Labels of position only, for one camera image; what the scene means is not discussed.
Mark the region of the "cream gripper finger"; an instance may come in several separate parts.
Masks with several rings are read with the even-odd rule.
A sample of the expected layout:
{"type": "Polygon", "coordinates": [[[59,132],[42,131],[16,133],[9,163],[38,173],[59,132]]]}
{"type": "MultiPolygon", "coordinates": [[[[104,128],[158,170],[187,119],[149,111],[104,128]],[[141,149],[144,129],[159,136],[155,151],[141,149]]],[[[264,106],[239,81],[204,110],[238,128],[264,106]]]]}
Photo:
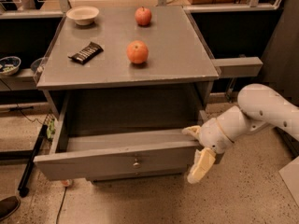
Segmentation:
{"type": "Polygon", "coordinates": [[[199,125],[189,126],[182,130],[182,133],[185,135],[192,136],[195,139],[199,138],[199,133],[201,131],[201,127],[199,125]]]}
{"type": "Polygon", "coordinates": [[[194,154],[193,166],[187,175],[190,184],[198,183],[211,169],[216,160],[216,153],[210,148],[196,150],[194,154]]]}

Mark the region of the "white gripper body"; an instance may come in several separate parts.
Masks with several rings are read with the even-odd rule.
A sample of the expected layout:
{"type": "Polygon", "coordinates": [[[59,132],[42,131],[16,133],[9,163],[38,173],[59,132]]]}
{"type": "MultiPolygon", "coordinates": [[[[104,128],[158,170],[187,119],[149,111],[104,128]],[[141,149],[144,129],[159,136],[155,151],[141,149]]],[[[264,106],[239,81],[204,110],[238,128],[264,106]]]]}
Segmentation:
{"type": "Polygon", "coordinates": [[[219,122],[213,118],[205,122],[199,132],[199,143],[212,149],[216,154],[224,153],[233,142],[225,135],[219,122]]]}

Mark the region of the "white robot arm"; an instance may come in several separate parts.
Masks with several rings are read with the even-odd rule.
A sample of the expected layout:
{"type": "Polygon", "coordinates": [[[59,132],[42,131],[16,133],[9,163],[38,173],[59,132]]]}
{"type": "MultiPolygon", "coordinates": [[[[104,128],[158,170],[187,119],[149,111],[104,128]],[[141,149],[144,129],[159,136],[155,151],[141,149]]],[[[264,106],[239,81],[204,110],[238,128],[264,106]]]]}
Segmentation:
{"type": "Polygon", "coordinates": [[[203,147],[201,151],[195,151],[193,166],[187,175],[189,183],[198,183],[211,169],[216,156],[223,154],[243,134],[272,125],[299,140],[299,108],[273,89],[250,84],[239,92],[237,103],[202,126],[182,130],[203,147]]]}

